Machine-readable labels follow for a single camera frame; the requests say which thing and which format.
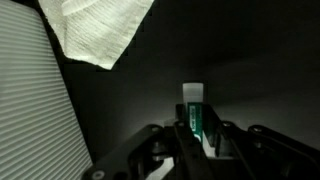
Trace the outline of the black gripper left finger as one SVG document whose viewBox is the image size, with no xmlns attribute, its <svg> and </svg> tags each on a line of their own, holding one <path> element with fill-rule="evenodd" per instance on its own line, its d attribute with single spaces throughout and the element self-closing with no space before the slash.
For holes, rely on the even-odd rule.
<svg viewBox="0 0 320 180">
<path fill-rule="evenodd" d="M 162 180 L 214 180 L 209 159 L 187 125 L 183 104 L 176 106 L 176 119 L 169 126 L 146 125 L 97 160 L 81 180 L 146 180 L 168 158 L 174 167 Z"/>
</svg>

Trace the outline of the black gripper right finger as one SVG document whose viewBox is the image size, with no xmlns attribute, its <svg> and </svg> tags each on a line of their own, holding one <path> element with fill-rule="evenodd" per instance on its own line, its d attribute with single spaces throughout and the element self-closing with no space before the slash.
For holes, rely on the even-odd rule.
<svg viewBox="0 0 320 180">
<path fill-rule="evenodd" d="M 249 180 L 320 180 L 320 151 L 262 125 L 247 130 L 203 105 L 203 130 L 217 157 L 239 160 Z"/>
</svg>

